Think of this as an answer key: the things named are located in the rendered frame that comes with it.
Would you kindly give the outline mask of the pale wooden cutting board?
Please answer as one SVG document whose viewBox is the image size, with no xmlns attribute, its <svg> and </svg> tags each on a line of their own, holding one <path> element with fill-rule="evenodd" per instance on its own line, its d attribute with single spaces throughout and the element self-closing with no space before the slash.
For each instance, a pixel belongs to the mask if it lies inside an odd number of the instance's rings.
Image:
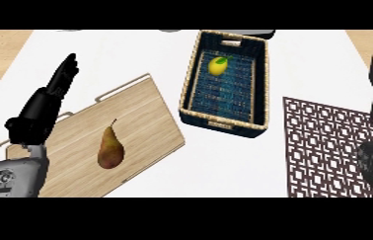
<svg viewBox="0 0 373 240">
<path fill-rule="evenodd" d="M 186 144 L 151 75 L 121 85 L 77 113 L 61 114 L 47 140 L 50 168 L 43 198 L 103 197 Z M 103 130 L 124 145 L 121 164 L 97 164 Z"/>
</svg>

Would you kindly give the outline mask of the brown white patterned placemat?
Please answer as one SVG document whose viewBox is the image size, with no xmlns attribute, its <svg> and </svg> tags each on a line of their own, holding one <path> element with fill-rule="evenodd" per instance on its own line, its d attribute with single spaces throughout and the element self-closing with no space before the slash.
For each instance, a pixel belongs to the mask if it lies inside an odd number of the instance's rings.
<svg viewBox="0 0 373 240">
<path fill-rule="evenodd" d="M 373 198 L 357 149 L 373 139 L 367 113 L 283 98 L 291 198 Z"/>
</svg>

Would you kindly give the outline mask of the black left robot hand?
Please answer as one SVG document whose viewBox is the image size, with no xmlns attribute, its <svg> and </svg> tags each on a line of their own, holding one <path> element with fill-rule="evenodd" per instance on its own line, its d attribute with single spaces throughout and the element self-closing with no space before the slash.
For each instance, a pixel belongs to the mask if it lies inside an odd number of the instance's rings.
<svg viewBox="0 0 373 240">
<path fill-rule="evenodd" d="M 36 91 L 19 115 L 9 118 L 5 123 L 12 144 L 40 145 L 49 139 L 59 117 L 62 99 L 77 73 L 75 54 L 71 53 L 55 72 L 49 85 Z"/>
</svg>

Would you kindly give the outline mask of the dark grey appliance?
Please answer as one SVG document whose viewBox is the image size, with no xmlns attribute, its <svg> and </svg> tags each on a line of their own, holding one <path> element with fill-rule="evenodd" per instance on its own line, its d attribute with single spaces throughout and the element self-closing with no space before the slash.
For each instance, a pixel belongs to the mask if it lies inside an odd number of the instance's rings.
<svg viewBox="0 0 373 240">
<path fill-rule="evenodd" d="M 227 30 L 227 32 L 236 35 L 261 38 L 264 40 L 268 40 L 276 33 L 274 30 Z"/>
</svg>

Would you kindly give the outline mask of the brown green pear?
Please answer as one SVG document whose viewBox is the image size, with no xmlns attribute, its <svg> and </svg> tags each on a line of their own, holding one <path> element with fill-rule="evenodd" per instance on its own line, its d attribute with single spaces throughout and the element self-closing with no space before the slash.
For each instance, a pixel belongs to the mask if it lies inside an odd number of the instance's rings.
<svg viewBox="0 0 373 240">
<path fill-rule="evenodd" d="M 124 160 L 125 150 L 117 138 L 112 126 L 108 126 L 102 135 L 100 148 L 97 152 L 97 164 L 103 169 L 115 168 Z"/>
</svg>

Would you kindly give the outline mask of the yellow lemon with leaf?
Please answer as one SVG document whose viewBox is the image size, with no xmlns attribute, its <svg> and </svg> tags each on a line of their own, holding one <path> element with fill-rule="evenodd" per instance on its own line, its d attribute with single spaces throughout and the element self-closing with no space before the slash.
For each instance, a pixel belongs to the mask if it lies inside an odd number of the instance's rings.
<svg viewBox="0 0 373 240">
<path fill-rule="evenodd" d="M 208 73 L 211 75 L 218 76 L 224 73 L 230 59 L 232 59 L 232 56 L 217 56 L 209 60 Z"/>
</svg>

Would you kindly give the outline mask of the dark blue wicker basket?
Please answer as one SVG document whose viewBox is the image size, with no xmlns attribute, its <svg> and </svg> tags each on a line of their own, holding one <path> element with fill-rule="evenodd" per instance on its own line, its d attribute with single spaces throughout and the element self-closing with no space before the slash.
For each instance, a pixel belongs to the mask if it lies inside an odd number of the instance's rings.
<svg viewBox="0 0 373 240">
<path fill-rule="evenodd" d="M 209 60 L 232 56 L 224 73 L 208 73 Z M 181 121 L 190 125 L 257 137 L 268 128 L 268 40 L 227 30 L 198 32 L 180 99 Z"/>
</svg>

